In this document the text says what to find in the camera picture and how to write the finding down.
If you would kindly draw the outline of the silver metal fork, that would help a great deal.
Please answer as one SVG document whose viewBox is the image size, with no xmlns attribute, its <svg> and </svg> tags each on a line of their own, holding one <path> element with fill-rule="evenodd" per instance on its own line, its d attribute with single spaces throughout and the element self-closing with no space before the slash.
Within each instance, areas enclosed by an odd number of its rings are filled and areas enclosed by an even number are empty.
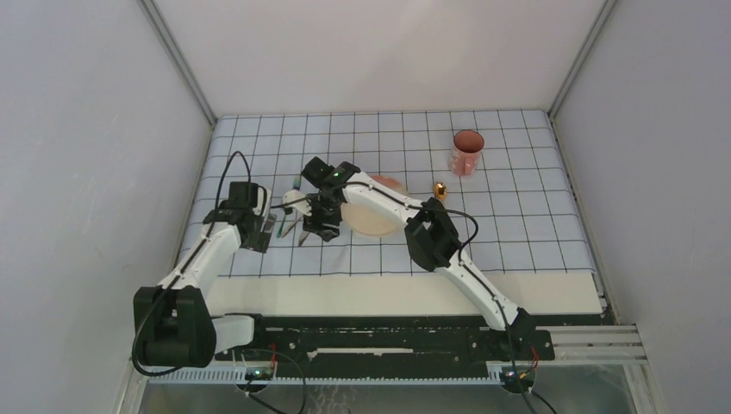
<svg viewBox="0 0 731 414">
<path fill-rule="evenodd" d="M 298 216 L 296 219 L 294 219 L 291 223 L 287 224 L 283 229 L 278 233 L 279 238 L 285 238 L 296 226 L 298 223 L 302 221 L 303 217 Z"/>
</svg>

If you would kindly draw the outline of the metal cutlery piece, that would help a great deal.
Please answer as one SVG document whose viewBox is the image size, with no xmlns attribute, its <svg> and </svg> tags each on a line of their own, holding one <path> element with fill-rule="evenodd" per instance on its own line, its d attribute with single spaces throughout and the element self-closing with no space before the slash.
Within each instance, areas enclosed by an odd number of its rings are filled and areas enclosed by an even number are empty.
<svg viewBox="0 0 731 414">
<path fill-rule="evenodd" d="M 306 240 L 309 237 L 309 235 L 310 235 L 310 232 L 309 231 L 303 230 L 301 232 L 300 236 L 298 237 L 297 245 L 299 247 L 301 247 L 306 242 Z"/>
</svg>

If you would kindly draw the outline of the cream pink branch plate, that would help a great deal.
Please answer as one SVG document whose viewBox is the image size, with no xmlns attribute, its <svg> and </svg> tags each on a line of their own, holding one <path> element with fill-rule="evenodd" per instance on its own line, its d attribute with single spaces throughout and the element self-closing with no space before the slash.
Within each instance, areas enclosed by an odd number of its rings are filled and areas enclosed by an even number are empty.
<svg viewBox="0 0 731 414">
<path fill-rule="evenodd" d="M 372 178 L 404 196 L 409 195 L 406 187 L 394 178 L 383 175 L 373 175 Z M 400 229 L 399 225 L 394 224 L 386 216 L 373 212 L 361 204 L 343 204 L 341 214 L 351 230 L 361 235 L 384 237 Z"/>
</svg>

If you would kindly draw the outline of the metal spoon wooden handle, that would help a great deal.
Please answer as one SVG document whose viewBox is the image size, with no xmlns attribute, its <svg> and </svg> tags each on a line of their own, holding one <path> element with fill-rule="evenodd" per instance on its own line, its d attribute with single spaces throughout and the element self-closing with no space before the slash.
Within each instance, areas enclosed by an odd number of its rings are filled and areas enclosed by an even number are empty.
<svg viewBox="0 0 731 414">
<path fill-rule="evenodd" d="M 447 187 L 444 183 L 436 182 L 433 188 L 434 197 L 444 202 L 447 198 Z"/>
</svg>

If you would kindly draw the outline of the pink patterned mug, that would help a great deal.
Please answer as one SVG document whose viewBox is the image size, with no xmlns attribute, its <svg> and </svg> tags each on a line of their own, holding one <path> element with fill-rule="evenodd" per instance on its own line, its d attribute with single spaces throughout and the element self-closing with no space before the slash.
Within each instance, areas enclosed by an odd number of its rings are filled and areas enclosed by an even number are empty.
<svg viewBox="0 0 731 414">
<path fill-rule="evenodd" d="M 484 148 L 484 137 L 471 129 L 460 130 L 453 137 L 450 169 L 458 176 L 471 175 Z"/>
</svg>

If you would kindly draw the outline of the white checked tablecloth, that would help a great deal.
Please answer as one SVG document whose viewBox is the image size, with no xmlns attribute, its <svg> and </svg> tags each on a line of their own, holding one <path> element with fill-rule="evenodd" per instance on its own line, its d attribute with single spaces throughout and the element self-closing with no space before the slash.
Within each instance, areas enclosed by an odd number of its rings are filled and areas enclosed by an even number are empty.
<svg viewBox="0 0 731 414">
<path fill-rule="evenodd" d="M 278 203 L 305 164 L 353 163 L 413 198 L 446 188 L 444 205 L 483 273 L 597 268 L 547 115 L 540 110 L 225 116 L 216 125 L 182 249 L 233 181 Z"/>
</svg>

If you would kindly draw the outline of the iridescent rainbow fork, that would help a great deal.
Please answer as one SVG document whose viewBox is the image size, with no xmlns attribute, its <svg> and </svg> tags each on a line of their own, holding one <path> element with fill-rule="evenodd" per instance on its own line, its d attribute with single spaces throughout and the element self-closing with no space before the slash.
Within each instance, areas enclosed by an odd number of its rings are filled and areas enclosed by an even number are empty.
<svg viewBox="0 0 731 414">
<path fill-rule="evenodd" d="M 299 191 L 300 188 L 301 188 L 301 184 L 302 184 L 302 176 L 301 175 L 297 175 L 294 178 L 294 180 L 293 180 L 292 189 Z M 291 212 L 292 212 L 292 209 L 290 209 L 289 207 L 286 207 L 284 209 L 283 219 L 282 219 L 282 222 L 279 224 L 279 227 L 278 227 L 277 238 L 282 238 L 283 237 L 284 225 L 285 225 L 285 223 L 287 221 L 288 215 Z"/>
</svg>

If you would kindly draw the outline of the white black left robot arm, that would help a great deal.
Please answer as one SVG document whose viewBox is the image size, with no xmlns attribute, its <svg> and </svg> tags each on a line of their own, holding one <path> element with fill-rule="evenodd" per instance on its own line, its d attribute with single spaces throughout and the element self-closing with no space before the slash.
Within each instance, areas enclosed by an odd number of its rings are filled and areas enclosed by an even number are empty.
<svg viewBox="0 0 731 414">
<path fill-rule="evenodd" d="M 270 346 L 267 333 L 246 314 L 213 316 L 206 302 L 215 279 L 240 249 L 264 253 L 276 217 L 271 191 L 250 181 L 230 184 L 228 198 L 203 219 L 193 247 L 157 285 L 134 295 L 131 360 L 149 377 L 183 367 L 206 367 L 216 354 L 236 347 L 250 360 Z"/>
</svg>

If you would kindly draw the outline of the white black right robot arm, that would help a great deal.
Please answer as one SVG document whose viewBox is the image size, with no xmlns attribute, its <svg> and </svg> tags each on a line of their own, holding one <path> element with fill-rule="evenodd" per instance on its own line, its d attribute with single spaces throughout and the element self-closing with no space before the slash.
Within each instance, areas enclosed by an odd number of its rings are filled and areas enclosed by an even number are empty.
<svg viewBox="0 0 731 414">
<path fill-rule="evenodd" d="M 318 157 L 303 168 L 303 178 L 316 192 L 296 208 L 303 229 L 329 242 L 340 234 L 343 204 L 376 211 L 403 228 L 410 259 L 420 268 L 449 279 L 478 309 L 498 335 L 498 347 L 510 359 L 522 358 L 533 345 L 534 318 L 504 295 L 475 265 L 453 224 L 454 210 L 437 198 L 420 201 L 380 184 L 358 167 L 342 162 L 330 166 Z"/>
</svg>

